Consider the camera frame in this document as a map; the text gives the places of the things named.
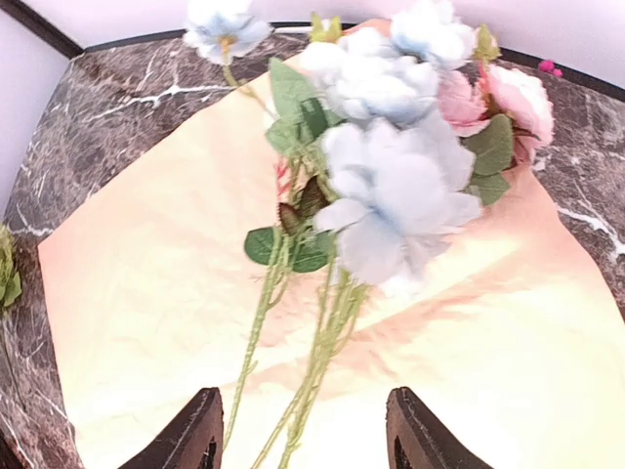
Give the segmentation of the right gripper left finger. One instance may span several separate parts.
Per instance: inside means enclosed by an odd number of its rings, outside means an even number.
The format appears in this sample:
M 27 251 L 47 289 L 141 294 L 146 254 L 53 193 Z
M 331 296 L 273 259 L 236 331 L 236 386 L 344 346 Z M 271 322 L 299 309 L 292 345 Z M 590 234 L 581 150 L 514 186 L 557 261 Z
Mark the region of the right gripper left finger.
M 202 388 L 120 469 L 220 469 L 224 411 L 220 390 Z

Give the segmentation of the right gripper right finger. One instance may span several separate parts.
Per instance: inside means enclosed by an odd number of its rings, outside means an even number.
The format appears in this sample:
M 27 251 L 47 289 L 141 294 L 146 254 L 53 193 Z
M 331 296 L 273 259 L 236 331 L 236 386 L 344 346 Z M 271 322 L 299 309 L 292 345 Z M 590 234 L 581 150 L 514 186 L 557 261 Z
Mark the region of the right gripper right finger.
M 408 387 L 389 393 L 386 431 L 391 469 L 491 469 Z

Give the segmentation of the beige wrapping paper sheet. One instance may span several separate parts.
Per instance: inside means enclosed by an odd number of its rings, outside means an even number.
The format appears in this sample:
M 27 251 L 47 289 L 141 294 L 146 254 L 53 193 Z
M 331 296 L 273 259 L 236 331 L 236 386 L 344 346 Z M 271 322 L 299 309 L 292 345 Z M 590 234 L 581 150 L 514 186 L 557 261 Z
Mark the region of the beige wrapping paper sheet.
M 387 24 L 367 24 L 383 34 Z M 349 35 L 313 21 L 311 40 Z M 258 295 L 248 232 L 276 221 L 270 118 L 231 92 L 183 123 L 39 246 L 62 394 L 88 468 L 129 459 L 201 388 L 218 388 L 224 436 L 256 308 L 218 326 L 212 252 L 237 256 Z M 532 164 L 449 234 L 418 279 L 371 287 L 331 360 L 287 468 L 382 468 L 382 403 L 413 390 L 494 468 L 624 464 L 624 323 L 591 257 L 560 222 Z M 244 388 L 228 468 L 282 468 L 274 429 L 300 389 L 325 269 L 291 277 Z

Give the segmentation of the green leafy hydrangea stem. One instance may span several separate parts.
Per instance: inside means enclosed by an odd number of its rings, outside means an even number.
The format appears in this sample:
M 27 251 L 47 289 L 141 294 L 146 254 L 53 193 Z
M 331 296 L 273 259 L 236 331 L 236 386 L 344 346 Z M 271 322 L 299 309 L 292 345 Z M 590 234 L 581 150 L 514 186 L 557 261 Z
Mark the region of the green leafy hydrangea stem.
M 5 311 L 21 296 L 21 275 L 14 259 L 14 238 L 8 228 L 1 226 L 1 310 Z

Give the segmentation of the blue fake flower stem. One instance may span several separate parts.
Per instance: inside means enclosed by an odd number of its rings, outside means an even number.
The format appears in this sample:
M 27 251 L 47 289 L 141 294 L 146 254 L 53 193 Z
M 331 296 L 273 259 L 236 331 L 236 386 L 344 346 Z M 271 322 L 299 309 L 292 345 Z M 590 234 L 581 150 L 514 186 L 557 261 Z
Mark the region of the blue fake flower stem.
M 389 34 L 373 27 L 304 50 L 299 69 L 324 108 L 342 119 L 317 140 L 319 181 L 327 190 L 312 216 L 316 244 L 327 255 L 318 287 L 317 326 L 304 381 L 275 426 L 287 468 L 302 440 L 322 378 L 340 351 L 368 290 L 412 281 L 446 249 L 446 238 L 476 219 L 479 199 L 466 192 L 475 155 L 463 147 L 438 105 L 445 74 L 459 70 L 477 46 L 474 31 L 447 1 L 418 1 L 395 15 Z M 209 270 L 212 300 L 227 337 L 245 305 L 258 305 L 242 283 L 235 253 L 219 244 Z

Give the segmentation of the white fake rose stem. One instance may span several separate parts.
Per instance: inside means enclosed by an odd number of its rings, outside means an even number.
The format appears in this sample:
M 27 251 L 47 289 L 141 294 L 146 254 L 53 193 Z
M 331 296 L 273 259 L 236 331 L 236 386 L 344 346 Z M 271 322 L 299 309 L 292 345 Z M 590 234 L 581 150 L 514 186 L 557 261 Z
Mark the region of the white fake rose stem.
M 240 82 L 237 88 L 254 99 L 270 118 L 265 137 L 278 154 L 278 202 L 275 223 L 248 232 L 243 243 L 247 257 L 265 266 L 266 272 L 229 411 L 225 445 L 235 427 L 246 381 L 257 364 L 255 353 L 269 311 L 280 303 L 294 274 L 308 272 L 313 259 L 327 256 L 316 244 L 312 229 L 313 214 L 327 194 L 319 181 L 324 170 L 316 144 L 325 130 L 342 119 L 324 108 L 304 74 L 280 59 L 270 60 L 269 83 L 268 99 L 263 99 L 250 83 Z

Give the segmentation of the pink fake rose stem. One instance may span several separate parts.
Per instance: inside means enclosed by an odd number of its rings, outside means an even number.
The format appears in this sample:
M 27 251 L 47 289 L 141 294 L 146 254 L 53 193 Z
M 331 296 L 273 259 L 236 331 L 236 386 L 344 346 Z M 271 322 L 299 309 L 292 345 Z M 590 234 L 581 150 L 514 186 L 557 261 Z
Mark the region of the pink fake rose stem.
M 486 25 L 475 31 L 472 62 L 479 77 L 471 83 L 458 70 L 445 74 L 438 105 L 461 144 L 476 160 L 465 191 L 489 206 L 510 188 L 504 172 L 533 163 L 536 152 L 553 141 L 553 104 L 540 79 L 518 68 L 494 63 L 501 57 Z

